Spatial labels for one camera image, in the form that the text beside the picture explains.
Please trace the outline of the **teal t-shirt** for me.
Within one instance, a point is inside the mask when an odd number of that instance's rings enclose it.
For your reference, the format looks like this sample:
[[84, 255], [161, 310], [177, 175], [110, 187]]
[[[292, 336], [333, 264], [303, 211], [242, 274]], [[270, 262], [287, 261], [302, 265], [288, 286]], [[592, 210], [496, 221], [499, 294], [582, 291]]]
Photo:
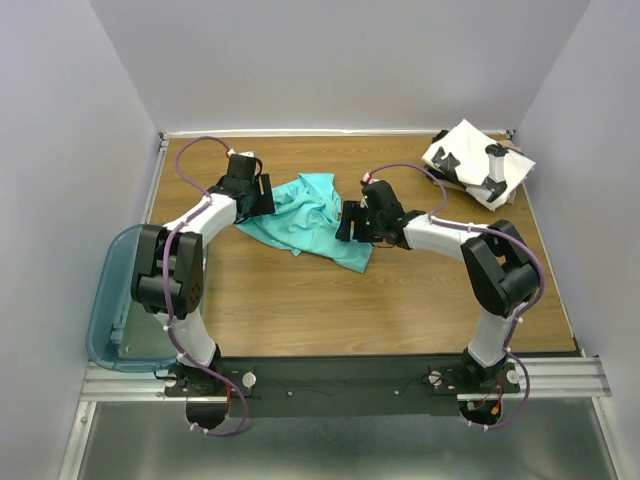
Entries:
[[310, 253], [333, 260], [348, 270], [364, 273], [373, 247], [335, 238], [342, 201], [332, 173], [300, 173], [272, 189], [275, 212], [252, 217], [236, 226], [253, 239], [298, 256]]

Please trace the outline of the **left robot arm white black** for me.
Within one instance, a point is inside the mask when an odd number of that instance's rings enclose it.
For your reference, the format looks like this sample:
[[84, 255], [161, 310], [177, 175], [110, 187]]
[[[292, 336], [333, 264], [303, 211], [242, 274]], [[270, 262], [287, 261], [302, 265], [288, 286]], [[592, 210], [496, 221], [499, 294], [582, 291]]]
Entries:
[[200, 312], [205, 250], [223, 229], [275, 211], [262, 169], [259, 158], [232, 153], [226, 174], [193, 208], [163, 225], [144, 225], [138, 236], [132, 299], [161, 323], [177, 361], [190, 367], [188, 384], [201, 395], [214, 393], [222, 380], [219, 347]]

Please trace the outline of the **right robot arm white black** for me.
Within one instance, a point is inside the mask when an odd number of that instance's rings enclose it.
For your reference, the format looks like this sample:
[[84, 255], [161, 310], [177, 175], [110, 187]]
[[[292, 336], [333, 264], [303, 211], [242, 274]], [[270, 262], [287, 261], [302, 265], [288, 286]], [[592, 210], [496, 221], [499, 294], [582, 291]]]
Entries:
[[480, 392], [496, 380], [495, 367], [507, 358], [515, 325], [541, 297], [541, 262], [508, 220], [492, 224], [444, 220], [433, 213], [406, 211], [386, 181], [362, 186], [362, 199], [345, 201], [335, 238], [425, 250], [464, 263], [480, 314], [465, 349], [460, 379]]

